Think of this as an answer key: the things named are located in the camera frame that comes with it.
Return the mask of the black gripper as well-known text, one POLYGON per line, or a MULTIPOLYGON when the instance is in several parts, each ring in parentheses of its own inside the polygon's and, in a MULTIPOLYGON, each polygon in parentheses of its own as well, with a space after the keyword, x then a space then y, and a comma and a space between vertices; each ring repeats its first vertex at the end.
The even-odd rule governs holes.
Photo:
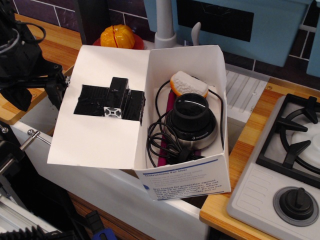
POLYGON ((68 87, 62 66, 43 57, 39 44, 45 37, 40 25, 18 21, 14 15, 0 16, 0 93, 24 112, 32 101, 25 88, 44 88, 59 111, 68 87))

